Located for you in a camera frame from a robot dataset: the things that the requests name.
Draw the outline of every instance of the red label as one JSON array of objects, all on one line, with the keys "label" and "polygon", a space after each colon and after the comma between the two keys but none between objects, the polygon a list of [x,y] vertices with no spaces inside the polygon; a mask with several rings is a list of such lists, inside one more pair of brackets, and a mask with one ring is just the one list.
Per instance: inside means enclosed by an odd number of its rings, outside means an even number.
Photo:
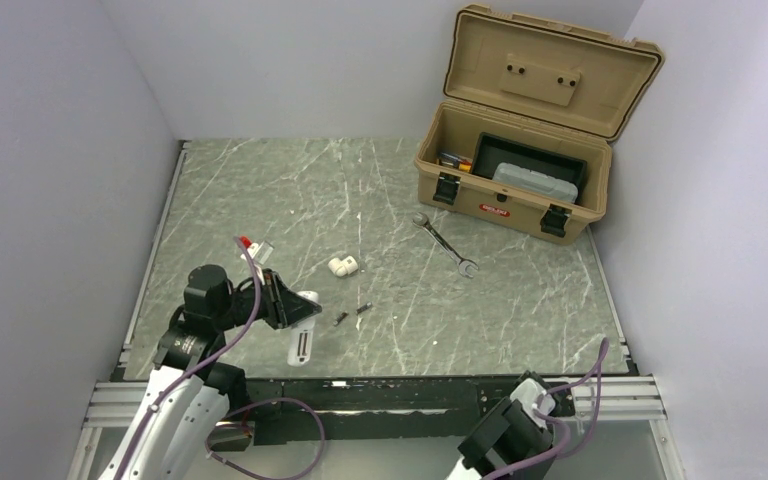
[{"label": "red label", "polygon": [[511,212],[507,210],[502,210],[501,208],[496,208],[492,205],[487,205],[486,203],[482,203],[479,205],[479,208],[484,210],[485,212],[495,213],[496,215],[501,215],[503,217],[510,217]]}]

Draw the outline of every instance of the black tray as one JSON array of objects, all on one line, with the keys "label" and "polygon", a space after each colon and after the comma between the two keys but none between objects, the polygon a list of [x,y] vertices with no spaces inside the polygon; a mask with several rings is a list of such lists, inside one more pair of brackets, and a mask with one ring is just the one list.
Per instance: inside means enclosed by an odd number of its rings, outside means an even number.
[{"label": "black tray", "polygon": [[587,173],[587,162],[584,160],[482,133],[478,137],[471,173],[492,179],[500,163],[510,163],[570,182],[578,188],[579,195]]}]

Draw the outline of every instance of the white wall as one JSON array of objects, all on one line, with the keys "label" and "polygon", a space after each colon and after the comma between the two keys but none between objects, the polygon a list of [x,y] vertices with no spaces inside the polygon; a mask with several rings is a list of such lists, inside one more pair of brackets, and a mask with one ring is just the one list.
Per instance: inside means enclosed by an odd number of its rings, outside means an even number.
[{"label": "white wall", "polygon": [[0,479],[66,475],[176,143],[96,1],[0,1]]},{"label": "white wall", "polygon": [[[466,0],[102,0],[179,138],[425,134]],[[495,0],[622,35],[642,0]]]},{"label": "white wall", "polygon": [[689,478],[768,479],[768,0],[648,0],[667,62],[596,230]]}]

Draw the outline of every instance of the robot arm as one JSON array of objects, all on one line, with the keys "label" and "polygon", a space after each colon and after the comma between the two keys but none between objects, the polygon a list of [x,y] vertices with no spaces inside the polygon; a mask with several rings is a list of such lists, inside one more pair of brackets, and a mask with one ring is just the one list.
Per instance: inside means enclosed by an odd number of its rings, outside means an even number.
[{"label": "robot arm", "polygon": [[[276,330],[291,328],[294,331],[291,354],[299,353],[291,358],[304,362],[310,355],[312,317],[322,311],[317,303],[318,295],[290,291],[271,270],[258,273],[262,275],[263,291],[256,319],[266,321]],[[181,382],[160,406],[153,406],[158,396],[184,372],[225,346],[226,330],[245,323],[255,307],[252,285],[234,288],[225,270],[217,265],[205,265],[190,273],[184,304],[175,311],[169,329],[158,342],[156,368],[149,376],[139,413],[101,480],[119,480],[116,473],[140,430],[143,433],[122,480],[183,478],[217,422],[232,408],[251,403],[243,370],[214,363]],[[149,409],[154,413],[144,415]]]},{"label": "robot arm", "polygon": [[[526,372],[521,380],[510,396],[487,412],[458,445],[461,457],[446,480],[480,480],[541,454],[549,458],[519,472],[515,478],[541,480],[546,475],[553,456],[544,452],[553,448],[554,432],[541,416],[553,413],[561,399],[547,394],[549,385],[537,374]],[[563,448],[565,442],[560,443],[554,448]]]}]

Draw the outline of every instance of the tool box lid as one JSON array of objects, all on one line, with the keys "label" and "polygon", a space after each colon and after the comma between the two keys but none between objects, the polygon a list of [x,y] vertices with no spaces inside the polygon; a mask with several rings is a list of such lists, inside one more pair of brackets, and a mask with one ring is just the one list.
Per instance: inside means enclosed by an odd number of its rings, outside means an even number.
[{"label": "tool box lid", "polygon": [[469,5],[443,92],[610,142],[663,63],[654,43]]}]

